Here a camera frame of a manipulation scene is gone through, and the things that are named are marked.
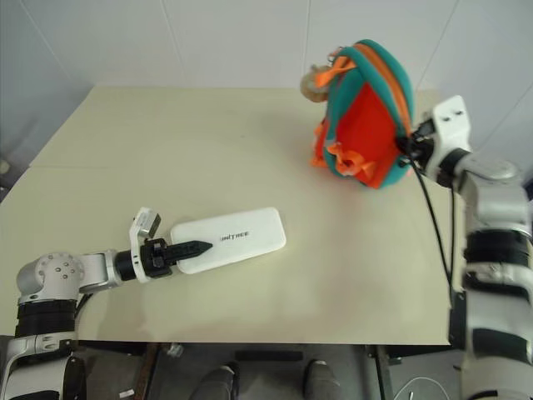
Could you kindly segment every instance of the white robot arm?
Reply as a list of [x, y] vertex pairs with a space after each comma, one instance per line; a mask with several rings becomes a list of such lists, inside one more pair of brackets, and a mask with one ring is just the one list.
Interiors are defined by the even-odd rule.
[[465, 104], [455, 96], [437, 105], [398, 147], [466, 205], [466, 267], [454, 293], [449, 340], [465, 351], [465, 400], [533, 398], [533, 270], [531, 217], [521, 176], [507, 161], [468, 145]]
[[0, 399], [85, 399], [83, 362], [72, 356], [79, 293], [116, 288], [135, 278], [144, 283], [169, 275], [177, 261], [212, 247], [200, 241], [167, 246], [161, 238], [151, 240], [160, 221], [157, 213], [143, 207], [130, 228], [131, 251], [82, 256], [55, 252], [20, 270], [18, 325], [7, 346]]

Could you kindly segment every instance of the white tile wall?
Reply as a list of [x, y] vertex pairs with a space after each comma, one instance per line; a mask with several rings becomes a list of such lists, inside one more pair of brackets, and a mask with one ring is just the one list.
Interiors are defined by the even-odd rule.
[[102, 85], [182, 85], [158, 1], [22, 0], [76, 79]]
[[465, 97], [476, 147], [502, 148], [533, 168], [529, 0], [0, 4], [0, 150], [22, 164], [94, 84], [295, 88], [310, 64], [369, 37], [396, 55], [413, 86]]
[[456, 0], [311, 0], [306, 67], [369, 38], [389, 50], [416, 87]]
[[483, 149], [533, 173], [533, 87], [494, 131]]
[[298, 84], [307, 0], [163, 1], [192, 86]]
[[27, 165], [85, 97], [17, 0], [0, 2], [0, 151]]
[[533, 83], [531, 21], [533, 2], [460, 2], [423, 78], [422, 87], [465, 98], [477, 148]]

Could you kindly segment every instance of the black cable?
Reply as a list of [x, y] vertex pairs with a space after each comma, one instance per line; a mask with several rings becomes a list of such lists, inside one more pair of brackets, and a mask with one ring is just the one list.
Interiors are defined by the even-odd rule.
[[456, 193], [453, 190], [453, 183], [450, 186], [451, 196], [451, 250], [450, 250], [450, 295], [453, 298], [453, 270], [456, 258]]
[[94, 293], [87, 293], [82, 296], [80, 301], [77, 303], [76, 311], [74, 312], [74, 318], [77, 318], [78, 314], [82, 311], [82, 308], [85, 307], [85, 304], [87, 304], [93, 295]]
[[409, 163], [415, 170], [415, 175], [418, 178], [418, 183], [420, 184], [422, 192], [424, 193], [424, 198], [426, 198], [427, 208], [429, 209], [429, 212], [431, 215], [431, 221], [433, 222], [433, 228], [435, 229], [436, 241], [438, 242], [439, 251], [441, 253], [441, 261], [442, 261], [442, 267], [444, 268], [444, 274], [446, 275], [446, 280], [448, 281], [448, 285], [451, 285], [451, 275], [448, 272], [448, 267], [446, 266], [446, 256], [444, 255], [444, 247], [442, 246], [441, 230], [439, 229], [439, 224], [436, 221], [435, 211], [433, 210], [433, 205], [431, 204], [431, 199], [430, 199], [429, 193], [427, 192], [426, 184], [424, 183], [422, 175], [420, 174], [420, 171], [417, 165], [415, 164], [415, 160], [412, 157], [411, 145], [412, 145], [412, 136], [407, 141], [406, 155], [407, 155], [407, 158], [409, 158]]

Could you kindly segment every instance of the backpack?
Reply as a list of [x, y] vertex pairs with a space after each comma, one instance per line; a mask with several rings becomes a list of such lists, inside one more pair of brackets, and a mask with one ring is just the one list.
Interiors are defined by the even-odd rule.
[[315, 129], [312, 164], [370, 188], [400, 180], [409, 166], [395, 139], [408, 136], [413, 92], [400, 63], [372, 40], [342, 48], [331, 69], [315, 75], [328, 86], [326, 116]]

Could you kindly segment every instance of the beige tabletop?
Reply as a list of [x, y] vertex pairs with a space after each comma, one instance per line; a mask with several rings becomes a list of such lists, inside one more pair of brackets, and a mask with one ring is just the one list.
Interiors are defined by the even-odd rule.
[[[435, 100], [417, 96], [421, 111]], [[310, 167], [323, 109], [292, 90], [93, 89], [0, 205], [0, 334], [14, 332], [20, 267], [127, 249], [141, 206], [167, 239], [176, 223], [273, 206], [282, 250], [100, 292], [79, 337], [446, 343], [446, 280], [415, 177], [376, 191]], [[447, 241], [449, 194], [428, 185]]]

